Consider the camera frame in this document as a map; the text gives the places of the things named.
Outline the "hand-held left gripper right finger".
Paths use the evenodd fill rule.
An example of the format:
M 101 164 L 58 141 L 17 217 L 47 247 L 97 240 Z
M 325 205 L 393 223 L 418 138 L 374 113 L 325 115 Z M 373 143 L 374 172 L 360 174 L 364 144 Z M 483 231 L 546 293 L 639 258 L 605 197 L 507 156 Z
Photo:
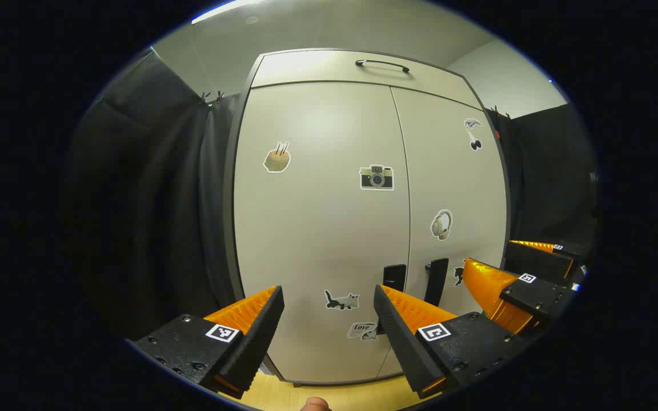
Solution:
M 411 390 L 423 400 L 485 380 L 530 346 L 479 312 L 454 315 L 378 284 L 374 309 Z

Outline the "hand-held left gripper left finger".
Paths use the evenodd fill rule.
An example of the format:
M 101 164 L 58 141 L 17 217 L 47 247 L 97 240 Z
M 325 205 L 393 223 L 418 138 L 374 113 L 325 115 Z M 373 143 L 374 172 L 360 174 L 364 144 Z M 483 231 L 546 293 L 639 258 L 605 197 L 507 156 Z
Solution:
M 283 310 L 283 289 L 276 285 L 204 317 L 179 314 L 129 343 L 180 379 L 240 400 L 264 361 Z

